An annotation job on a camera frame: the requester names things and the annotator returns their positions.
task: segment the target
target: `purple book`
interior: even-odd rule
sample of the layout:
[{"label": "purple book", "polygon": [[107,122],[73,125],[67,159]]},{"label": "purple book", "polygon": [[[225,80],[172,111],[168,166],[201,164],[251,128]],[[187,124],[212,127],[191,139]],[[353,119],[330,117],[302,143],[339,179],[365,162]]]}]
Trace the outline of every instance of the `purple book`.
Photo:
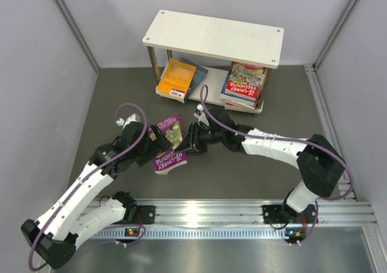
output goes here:
[{"label": "purple book", "polygon": [[174,149],[183,140],[181,116],[175,114],[157,123],[157,126],[166,138],[173,144],[172,148],[164,154],[153,159],[153,166],[157,174],[166,175],[175,167],[187,164],[186,153],[176,153]]}]

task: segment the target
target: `wall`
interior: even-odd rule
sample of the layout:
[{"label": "wall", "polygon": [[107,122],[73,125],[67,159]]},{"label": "wall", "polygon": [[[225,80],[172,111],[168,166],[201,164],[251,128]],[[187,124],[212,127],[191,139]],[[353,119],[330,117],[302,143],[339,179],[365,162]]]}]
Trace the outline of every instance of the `wall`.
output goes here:
[{"label": "wall", "polygon": [[96,73],[52,0],[0,0],[0,272],[27,272],[20,226],[65,191]]},{"label": "wall", "polygon": [[340,138],[387,238],[387,2],[360,0],[319,70]]},{"label": "wall", "polygon": [[[65,0],[101,67],[150,66],[142,39],[161,9],[283,27],[281,64],[314,63],[348,1]],[[165,51],[157,56],[164,66]],[[195,61],[229,64],[208,58]]]}]

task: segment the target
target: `orange book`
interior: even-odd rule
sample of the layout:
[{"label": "orange book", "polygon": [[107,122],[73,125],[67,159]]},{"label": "orange book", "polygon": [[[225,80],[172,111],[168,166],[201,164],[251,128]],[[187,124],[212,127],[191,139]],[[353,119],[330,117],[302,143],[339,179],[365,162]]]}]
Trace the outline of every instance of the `orange book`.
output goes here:
[{"label": "orange book", "polygon": [[171,58],[163,78],[161,78],[160,83],[157,85],[158,91],[171,97],[176,97],[179,100],[184,99],[195,71],[195,66]]}]

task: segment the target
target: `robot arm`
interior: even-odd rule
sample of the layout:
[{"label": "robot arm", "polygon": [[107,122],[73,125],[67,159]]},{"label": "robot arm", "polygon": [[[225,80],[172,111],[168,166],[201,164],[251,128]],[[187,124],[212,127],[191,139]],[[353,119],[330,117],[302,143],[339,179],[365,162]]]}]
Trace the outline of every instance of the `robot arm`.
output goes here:
[{"label": "robot arm", "polygon": [[[202,154],[207,152],[208,145],[222,143],[233,152],[269,157],[299,169],[302,181],[289,192],[278,212],[281,219],[286,219],[287,222],[296,221],[307,206],[319,197],[332,195],[344,168],[328,154],[314,149],[306,143],[289,140],[286,142],[278,141],[284,137],[268,134],[250,126],[237,125],[224,109],[212,108],[209,111],[226,126],[248,135],[260,136],[260,139],[244,137],[222,128],[208,119],[203,113],[203,107],[199,105],[194,114],[198,118],[198,122],[190,125],[189,131],[181,145],[177,147],[177,151]],[[339,156],[324,136],[315,134],[310,139],[301,140],[318,144]]]},{"label": "robot arm", "polygon": [[[123,126],[122,135],[116,137],[113,143],[99,146],[64,195],[38,219],[26,220],[21,227],[31,246],[48,219],[59,206],[62,207],[60,213],[42,232],[41,241],[35,248],[35,251],[53,269],[63,266],[85,240],[104,227],[122,220],[129,222],[133,218],[137,202],[125,192],[117,192],[103,206],[86,215],[80,215],[98,193],[113,182],[120,173],[126,171],[133,162],[142,166],[172,146],[158,127],[151,125],[151,131],[146,132],[133,150],[104,168],[98,169],[101,164],[134,143],[144,127],[137,115],[132,115],[126,121],[120,119],[117,124]],[[92,177],[84,180],[95,170]]]}]

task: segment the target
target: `barcode label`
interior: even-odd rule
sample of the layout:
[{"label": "barcode label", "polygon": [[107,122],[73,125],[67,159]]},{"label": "barcode label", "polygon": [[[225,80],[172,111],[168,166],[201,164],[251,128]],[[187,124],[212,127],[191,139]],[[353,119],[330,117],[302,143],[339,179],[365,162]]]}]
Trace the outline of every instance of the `barcode label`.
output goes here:
[{"label": "barcode label", "polygon": [[169,93],[173,96],[177,96],[177,97],[184,97],[184,93],[180,92],[180,91],[176,91],[176,90],[171,90],[171,92]]}]

